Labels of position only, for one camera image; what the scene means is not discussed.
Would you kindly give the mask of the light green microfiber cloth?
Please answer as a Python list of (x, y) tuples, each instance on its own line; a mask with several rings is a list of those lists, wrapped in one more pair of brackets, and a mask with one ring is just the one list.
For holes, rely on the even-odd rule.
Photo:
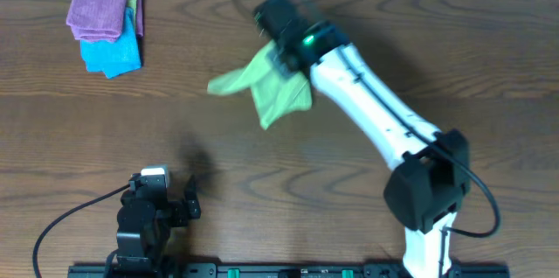
[(244, 67), (209, 81), (207, 93), (226, 96), (249, 89), (262, 129), (282, 116), (312, 107), (311, 85), (303, 73), (284, 75), (274, 61), (276, 45), (270, 41)]

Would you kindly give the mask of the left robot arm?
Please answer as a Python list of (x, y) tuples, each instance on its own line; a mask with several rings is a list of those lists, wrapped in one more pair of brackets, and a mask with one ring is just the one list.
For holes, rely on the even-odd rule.
[(117, 222), (117, 271), (126, 277), (167, 277), (173, 261), (164, 255), (171, 230), (201, 217), (196, 179), (190, 177), (183, 196), (170, 200), (166, 176), (134, 174), (121, 196)]

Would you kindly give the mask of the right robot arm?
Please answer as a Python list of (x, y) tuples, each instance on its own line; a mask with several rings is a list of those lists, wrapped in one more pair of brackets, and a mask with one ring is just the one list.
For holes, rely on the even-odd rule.
[(334, 24), (313, 22), (290, 0), (266, 0), (253, 11), (288, 72), (304, 73), (377, 148), (391, 171), (383, 197), (404, 226), (405, 270), (412, 277), (447, 277), (450, 229), (470, 191), (450, 161), (467, 157), (459, 132), (442, 133), (407, 107), (374, 73)]

